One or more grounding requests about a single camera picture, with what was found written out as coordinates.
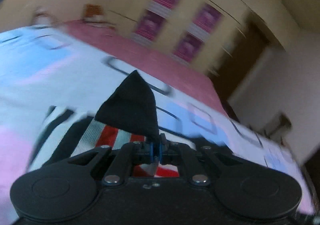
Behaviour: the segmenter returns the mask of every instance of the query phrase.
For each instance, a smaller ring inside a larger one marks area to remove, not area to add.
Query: black device
[[[180,177],[131,176],[135,165],[155,158],[176,165]],[[164,134],[159,147],[102,146],[44,166],[10,191],[17,225],[302,224],[292,223],[307,217],[296,215],[301,196],[298,182],[282,172],[216,145],[198,152]]]

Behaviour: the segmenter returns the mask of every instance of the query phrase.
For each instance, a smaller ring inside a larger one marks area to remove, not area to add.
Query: black fabric
[[[155,97],[137,71],[101,105],[95,120],[154,141],[159,137]]]
[[[41,136],[39,137],[38,143],[35,147],[35,150],[33,151],[33,154],[30,158],[30,162],[29,165],[32,164],[32,162],[34,161],[34,159],[36,158],[36,156],[38,155],[40,149],[42,148],[44,142],[46,142],[46,140],[48,139],[48,137],[50,136],[50,134],[52,133],[52,131],[61,123],[65,122],[66,120],[68,120],[75,112],[69,109],[66,109],[64,111],[63,114],[61,114],[60,116],[58,116],[56,119],[54,119],[53,121],[51,121],[49,123],[49,125],[47,126],[47,128],[44,130],[44,132],[41,134]]]
[[[62,141],[59,143],[58,147],[53,152],[50,159],[45,162],[43,166],[50,165],[70,157],[92,120],[92,116],[87,116],[85,119],[79,120],[72,124],[64,135]]]

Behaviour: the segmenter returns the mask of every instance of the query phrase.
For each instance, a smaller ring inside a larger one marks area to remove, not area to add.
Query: pink bedsheet
[[[77,39],[114,55],[227,116],[207,76],[110,29],[91,27],[80,20],[67,22],[66,25],[69,34]]]

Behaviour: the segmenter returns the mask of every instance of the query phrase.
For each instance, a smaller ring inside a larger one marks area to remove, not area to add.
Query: metal screw
[[[151,189],[151,185],[147,185],[147,184],[144,184],[144,185],[142,185],[142,188],[143,189]]]
[[[106,183],[118,183],[120,181],[120,177],[118,177],[117,175],[107,175],[104,178]]]
[[[196,183],[205,183],[208,180],[208,177],[204,174],[196,174],[192,177],[192,180]]]

